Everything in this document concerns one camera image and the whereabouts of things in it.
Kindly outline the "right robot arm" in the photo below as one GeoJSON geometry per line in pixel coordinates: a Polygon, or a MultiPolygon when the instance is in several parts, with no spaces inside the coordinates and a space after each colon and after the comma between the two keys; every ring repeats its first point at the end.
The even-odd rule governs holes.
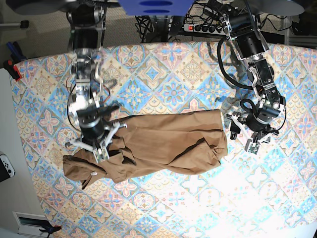
{"type": "Polygon", "coordinates": [[[67,117],[72,127],[81,132],[79,142],[90,146],[102,143],[110,131],[104,121],[119,109],[119,105],[106,106],[104,83],[99,77],[100,63],[95,57],[103,47],[106,28],[106,10],[118,3],[106,0],[77,0],[66,14],[71,26],[69,46],[75,54],[71,74],[74,86],[67,101],[67,117]]]}

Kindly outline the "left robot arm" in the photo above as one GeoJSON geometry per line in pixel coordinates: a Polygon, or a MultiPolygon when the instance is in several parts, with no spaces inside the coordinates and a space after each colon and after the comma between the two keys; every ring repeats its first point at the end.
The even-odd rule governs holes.
{"type": "Polygon", "coordinates": [[[273,80],[273,69],[264,57],[268,45],[257,26],[249,4],[245,6],[247,13],[238,14],[228,6],[222,6],[218,10],[225,36],[218,43],[217,57],[225,79],[238,88],[252,90],[258,100],[254,103],[251,99],[242,99],[240,107],[245,114],[234,112],[229,116],[231,139],[234,140],[240,132],[247,135],[245,127],[248,127],[253,132],[253,135],[248,137],[248,141],[261,143],[267,142],[271,134],[279,134],[279,130],[272,128],[270,123],[280,113],[286,113],[286,99],[279,93],[273,80]],[[238,60],[246,67],[250,86],[237,82],[226,73],[221,58],[221,46],[224,41],[231,41],[235,46],[238,60]]]}

